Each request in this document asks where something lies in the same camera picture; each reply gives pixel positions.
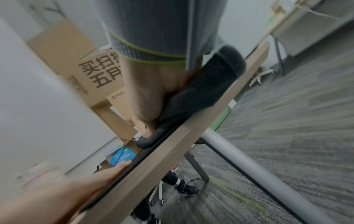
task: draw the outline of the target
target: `gray sleeve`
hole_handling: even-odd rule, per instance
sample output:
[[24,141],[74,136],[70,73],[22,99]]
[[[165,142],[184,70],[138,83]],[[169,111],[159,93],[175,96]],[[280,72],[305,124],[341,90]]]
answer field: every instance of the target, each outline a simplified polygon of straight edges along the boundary
[[215,45],[227,0],[92,0],[112,47],[132,60],[174,63]]

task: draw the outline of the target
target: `gray carpet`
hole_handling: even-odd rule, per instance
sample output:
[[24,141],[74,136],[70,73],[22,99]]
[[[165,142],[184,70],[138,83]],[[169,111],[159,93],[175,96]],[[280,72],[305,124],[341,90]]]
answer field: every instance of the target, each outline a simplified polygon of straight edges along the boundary
[[[354,223],[354,25],[237,97],[217,132],[339,223]],[[164,186],[164,223],[298,223],[206,146],[192,148],[211,180],[194,198]],[[185,160],[179,176],[198,177]]]

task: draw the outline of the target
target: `black sneaker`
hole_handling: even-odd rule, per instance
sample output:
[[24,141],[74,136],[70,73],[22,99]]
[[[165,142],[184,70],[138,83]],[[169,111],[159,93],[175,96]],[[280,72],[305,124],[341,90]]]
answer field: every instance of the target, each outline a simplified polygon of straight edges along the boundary
[[199,188],[195,186],[189,186],[184,182],[184,180],[181,180],[180,184],[176,187],[177,191],[181,193],[183,196],[196,196],[199,192]]
[[143,224],[161,224],[161,221],[155,218],[155,214],[151,214],[151,218],[149,220],[149,222],[144,221]]

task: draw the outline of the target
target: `green object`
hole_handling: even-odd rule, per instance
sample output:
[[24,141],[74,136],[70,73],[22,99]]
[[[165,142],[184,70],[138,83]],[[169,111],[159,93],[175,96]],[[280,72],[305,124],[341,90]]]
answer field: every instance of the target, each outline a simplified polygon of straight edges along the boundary
[[218,118],[214,121],[214,123],[210,126],[210,128],[215,131],[221,123],[225,120],[225,118],[229,115],[231,109],[229,107],[225,108],[225,110],[218,116]]

